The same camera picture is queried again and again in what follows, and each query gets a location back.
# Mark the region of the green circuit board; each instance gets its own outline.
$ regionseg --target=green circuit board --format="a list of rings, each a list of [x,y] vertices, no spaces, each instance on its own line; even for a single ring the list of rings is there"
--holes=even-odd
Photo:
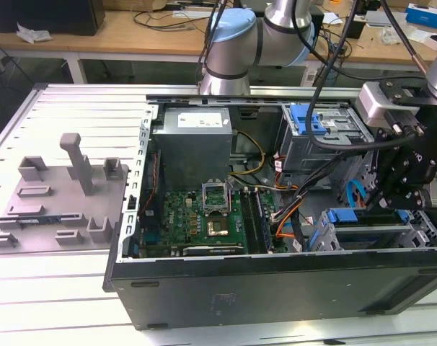
[[[140,255],[142,257],[172,257],[178,256],[183,248],[194,246],[238,246],[244,247],[244,253],[248,253],[239,192],[231,192],[229,198],[231,207],[226,215],[220,213],[206,215],[203,210],[201,191],[166,192],[159,242],[144,246],[142,241]],[[272,193],[262,192],[261,201],[265,215],[270,216],[275,210]],[[223,190],[213,190],[207,193],[208,205],[224,203]],[[212,220],[220,220],[220,229],[226,230],[224,231],[226,234],[211,236]]]

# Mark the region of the floor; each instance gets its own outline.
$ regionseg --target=floor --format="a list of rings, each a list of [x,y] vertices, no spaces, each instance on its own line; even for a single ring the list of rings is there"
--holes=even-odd
[[[59,59],[15,58],[34,82],[71,83],[66,63]],[[0,75],[0,132],[21,105],[31,89],[31,83],[15,65],[4,59],[5,72]],[[85,61],[84,69],[91,84],[194,84],[194,63]],[[377,76],[378,71],[351,71],[362,76]],[[301,67],[252,67],[251,85],[298,86],[303,73]],[[336,87],[360,87],[360,81],[339,76],[330,82]]]

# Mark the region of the computer tower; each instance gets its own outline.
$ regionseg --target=computer tower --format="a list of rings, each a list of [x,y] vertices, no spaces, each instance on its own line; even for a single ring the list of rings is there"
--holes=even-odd
[[[0,32],[16,32],[19,23],[51,34],[93,36],[104,19],[102,0],[0,0]]]

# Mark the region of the cardboard box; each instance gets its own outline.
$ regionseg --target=cardboard box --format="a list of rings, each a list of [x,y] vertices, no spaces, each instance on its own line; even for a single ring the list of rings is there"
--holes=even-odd
[[[425,25],[427,27],[435,27],[437,29],[437,9],[417,4],[409,4],[406,12],[407,22]]]

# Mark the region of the motherboard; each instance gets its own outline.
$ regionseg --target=motherboard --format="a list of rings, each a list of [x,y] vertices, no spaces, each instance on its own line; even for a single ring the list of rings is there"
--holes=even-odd
[[[141,237],[140,257],[268,253],[275,209],[270,191],[166,192],[161,228]]]

